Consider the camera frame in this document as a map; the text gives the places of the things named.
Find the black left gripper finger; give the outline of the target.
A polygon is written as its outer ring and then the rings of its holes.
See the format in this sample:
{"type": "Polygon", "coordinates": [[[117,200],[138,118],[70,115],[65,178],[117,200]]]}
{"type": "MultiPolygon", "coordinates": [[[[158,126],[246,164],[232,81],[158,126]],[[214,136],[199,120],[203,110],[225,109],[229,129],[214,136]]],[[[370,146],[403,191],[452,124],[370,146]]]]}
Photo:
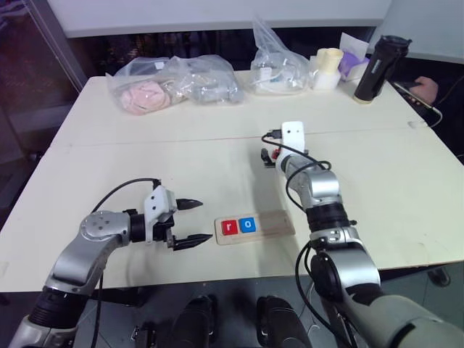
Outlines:
{"type": "Polygon", "coordinates": [[[184,239],[177,239],[175,236],[173,237],[173,251],[180,251],[183,249],[190,249],[196,247],[209,239],[212,238],[212,234],[205,234],[205,233],[198,233],[194,235],[187,236],[184,239]]]}
{"type": "Polygon", "coordinates": [[[196,199],[176,199],[177,209],[182,210],[191,210],[197,207],[201,207],[203,203],[196,199]]]}

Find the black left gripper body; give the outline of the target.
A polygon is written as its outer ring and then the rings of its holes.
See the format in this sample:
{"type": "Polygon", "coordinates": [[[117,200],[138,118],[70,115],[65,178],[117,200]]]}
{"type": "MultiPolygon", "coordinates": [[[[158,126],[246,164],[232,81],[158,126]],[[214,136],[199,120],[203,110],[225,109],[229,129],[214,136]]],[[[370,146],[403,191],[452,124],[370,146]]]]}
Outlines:
{"type": "Polygon", "coordinates": [[[158,222],[153,226],[152,237],[153,241],[162,241],[167,247],[174,250],[176,246],[176,238],[171,229],[174,227],[175,221],[173,216],[170,216],[165,222],[158,222]]]}

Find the bystander bare hand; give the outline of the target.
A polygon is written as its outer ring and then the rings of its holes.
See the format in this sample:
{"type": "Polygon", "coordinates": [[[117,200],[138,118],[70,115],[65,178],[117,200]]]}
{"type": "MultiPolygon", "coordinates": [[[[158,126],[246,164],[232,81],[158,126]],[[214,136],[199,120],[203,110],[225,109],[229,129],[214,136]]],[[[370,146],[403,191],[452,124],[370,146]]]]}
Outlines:
{"type": "Polygon", "coordinates": [[[410,88],[410,92],[427,104],[433,104],[436,100],[439,85],[432,79],[420,76],[415,79],[416,86],[410,88]]]}

